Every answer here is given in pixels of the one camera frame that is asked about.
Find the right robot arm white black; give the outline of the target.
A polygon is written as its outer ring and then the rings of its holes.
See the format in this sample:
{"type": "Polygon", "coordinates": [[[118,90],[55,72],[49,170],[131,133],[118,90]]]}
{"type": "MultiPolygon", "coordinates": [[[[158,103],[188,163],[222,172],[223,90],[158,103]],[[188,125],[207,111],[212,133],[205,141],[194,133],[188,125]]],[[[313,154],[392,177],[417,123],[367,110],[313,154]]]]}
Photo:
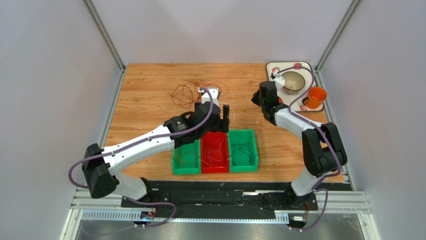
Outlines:
{"type": "Polygon", "coordinates": [[[310,120],[279,101],[276,84],[263,81],[251,101],[271,124],[284,128],[302,141],[304,169],[285,189],[284,202],[299,209],[325,179],[339,175],[348,162],[338,127],[310,120]]]}

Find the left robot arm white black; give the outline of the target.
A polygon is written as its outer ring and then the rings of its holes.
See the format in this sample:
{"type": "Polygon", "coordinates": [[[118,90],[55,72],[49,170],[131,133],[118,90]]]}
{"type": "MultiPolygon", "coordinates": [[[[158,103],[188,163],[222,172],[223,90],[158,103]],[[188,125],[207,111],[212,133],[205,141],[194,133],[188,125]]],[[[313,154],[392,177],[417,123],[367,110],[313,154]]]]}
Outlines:
{"type": "Polygon", "coordinates": [[[227,133],[229,113],[228,105],[219,107],[210,102],[198,102],[194,111],[174,116],[127,142],[104,148],[98,144],[88,146],[81,169],[91,198],[115,194],[142,199],[151,191],[148,181],[123,174],[123,169],[152,155],[193,144],[209,132],[227,133]]]}

